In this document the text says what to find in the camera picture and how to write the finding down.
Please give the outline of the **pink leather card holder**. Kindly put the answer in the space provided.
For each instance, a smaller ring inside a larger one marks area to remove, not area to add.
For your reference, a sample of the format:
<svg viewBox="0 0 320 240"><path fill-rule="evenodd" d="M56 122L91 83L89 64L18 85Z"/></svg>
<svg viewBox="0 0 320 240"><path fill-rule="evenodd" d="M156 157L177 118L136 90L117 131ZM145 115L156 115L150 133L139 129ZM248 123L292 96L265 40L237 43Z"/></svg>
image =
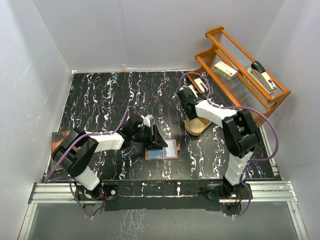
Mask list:
<svg viewBox="0 0 320 240"><path fill-rule="evenodd" d="M180 145L175 139L170 139L165 141L167 147L163 149L146 149L145 159L151 160L172 160L178 158L178 152L180 151Z"/></svg>

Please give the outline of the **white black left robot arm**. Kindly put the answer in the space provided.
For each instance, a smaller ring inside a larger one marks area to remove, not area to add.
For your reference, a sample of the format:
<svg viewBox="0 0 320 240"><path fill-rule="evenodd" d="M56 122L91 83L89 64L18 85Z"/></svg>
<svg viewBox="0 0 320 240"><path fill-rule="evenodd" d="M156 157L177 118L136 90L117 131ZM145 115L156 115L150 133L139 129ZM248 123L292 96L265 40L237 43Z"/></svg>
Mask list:
<svg viewBox="0 0 320 240"><path fill-rule="evenodd" d="M141 143L147 150L168 147L153 121L152 115L134 115L127 121L122 120L119 127L111 132L86 132L74 128L53 151L52 159L86 189L91 199L97 200L103 195L104 188L89 167L93 154L122 150L131 142Z"/></svg>

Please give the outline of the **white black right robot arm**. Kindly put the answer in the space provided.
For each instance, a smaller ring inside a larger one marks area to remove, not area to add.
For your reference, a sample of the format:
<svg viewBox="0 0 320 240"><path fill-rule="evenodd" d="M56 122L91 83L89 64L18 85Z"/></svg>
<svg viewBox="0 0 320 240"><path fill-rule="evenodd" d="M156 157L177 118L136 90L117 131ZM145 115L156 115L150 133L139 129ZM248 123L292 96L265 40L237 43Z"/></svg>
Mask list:
<svg viewBox="0 0 320 240"><path fill-rule="evenodd" d="M197 95L190 85L180 88L177 95L190 120L203 118L222 128L229 161L222 185L212 191L222 197L235 198L243 187L243 172L256 146L262 141L251 113L247 109L234 110L218 106Z"/></svg>

